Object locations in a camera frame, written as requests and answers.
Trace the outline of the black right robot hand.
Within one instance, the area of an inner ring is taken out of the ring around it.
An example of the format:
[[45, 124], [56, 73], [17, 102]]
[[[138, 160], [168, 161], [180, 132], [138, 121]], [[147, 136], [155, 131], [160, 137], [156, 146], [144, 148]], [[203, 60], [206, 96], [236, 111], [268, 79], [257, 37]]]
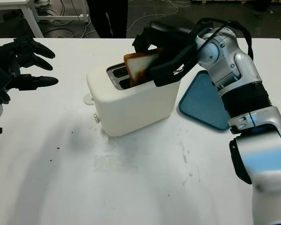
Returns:
[[173, 61], [183, 50], [191, 47], [195, 51], [196, 25], [188, 20], [155, 20], [146, 26], [133, 41], [136, 53], [151, 53], [151, 45], [159, 53], [153, 66], [159, 66]]

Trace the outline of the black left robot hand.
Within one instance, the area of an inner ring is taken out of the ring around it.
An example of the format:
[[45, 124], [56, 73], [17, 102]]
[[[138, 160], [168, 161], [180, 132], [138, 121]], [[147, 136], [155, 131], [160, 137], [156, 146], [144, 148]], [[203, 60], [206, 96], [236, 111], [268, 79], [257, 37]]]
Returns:
[[44, 70], [52, 71], [53, 67], [40, 58], [55, 58], [55, 53], [45, 45], [31, 37], [15, 38], [13, 42], [0, 46], [0, 104], [8, 104], [10, 89], [36, 90], [57, 84], [57, 78], [49, 76], [35, 77], [22, 74], [20, 68], [37, 66]]

